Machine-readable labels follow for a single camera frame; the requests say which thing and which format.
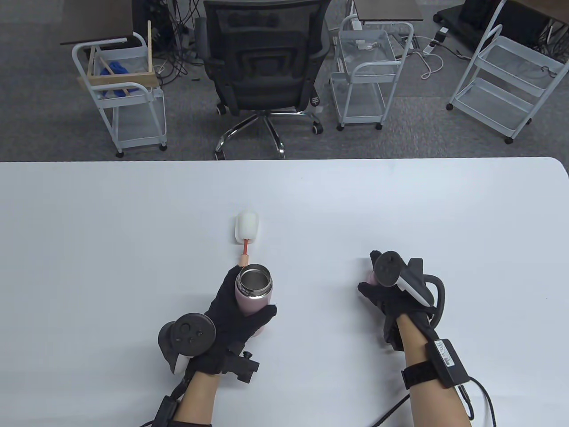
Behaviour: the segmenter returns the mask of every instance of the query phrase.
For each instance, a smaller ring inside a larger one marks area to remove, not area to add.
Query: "black glove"
[[[369,254],[372,266],[375,265],[380,255],[379,251],[372,251]],[[386,288],[382,285],[362,282],[357,288],[364,297],[385,314],[384,340],[391,344],[394,350],[403,351],[403,342],[397,326],[397,319],[402,314],[407,314],[427,339],[438,339],[435,330],[430,325],[430,319],[436,312],[435,307],[425,307],[408,292],[399,289],[397,285]]]
[[[243,315],[235,298],[235,279],[241,268],[235,266],[227,273],[209,310],[205,312],[215,325],[216,339],[208,351],[189,361],[186,376],[194,372],[220,373],[229,353],[228,347],[235,343],[245,344],[277,314],[276,306],[267,305],[255,314]]]

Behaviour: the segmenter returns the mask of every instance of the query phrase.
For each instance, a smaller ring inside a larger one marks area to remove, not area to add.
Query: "pink thermos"
[[[241,312],[246,316],[268,305],[273,293],[271,273],[261,264],[243,267],[235,279],[235,298]]]

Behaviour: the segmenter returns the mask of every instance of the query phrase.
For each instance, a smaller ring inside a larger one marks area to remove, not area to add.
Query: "wooden frame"
[[[91,53],[89,58],[89,65],[87,68],[87,79],[91,86],[99,86],[104,84],[114,84],[114,83],[138,83],[143,85],[145,88],[157,88],[160,87],[158,78],[154,71],[154,65],[152,63],[152,23],[148,21],[148,43],[147,43],[147,53],[148,53],[148,71],[138,72],[138,73],[127,73],[127,74],[109,74],[105,76],[94,75],[94,61],[96,56],[95,47],[91,47]],[[77,81],[83,89],[85,88],[85,82],[81,77],[77,78]]]

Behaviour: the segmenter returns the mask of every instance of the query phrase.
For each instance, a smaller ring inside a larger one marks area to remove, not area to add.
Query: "wrist strap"
[[[194,424],[192,422],[170,421],[168,427],[212,427],[211,424]]]
[[[439,374],[430,360],[405,368],[404,371],[401,371],[401,375],[403,376],[403,382],[405,383],[405,388],[407,390],[414,385],[437,380],[439,378]]]

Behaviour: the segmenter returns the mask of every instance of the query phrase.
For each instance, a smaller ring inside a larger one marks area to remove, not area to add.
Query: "chair armrest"
[[[326,22],[326,20],[324,20],[322,24],[322,34],[320,34],[320,40],[322,43],[322,49],[310,55],[309,58],[311,60],[322,58],[323,56],[326,56],[330,51],[330,31],[328,29],[328,23]]]
[[[202,60],[209,58],[208,27],[206,17],[195,19],[197,57]]]

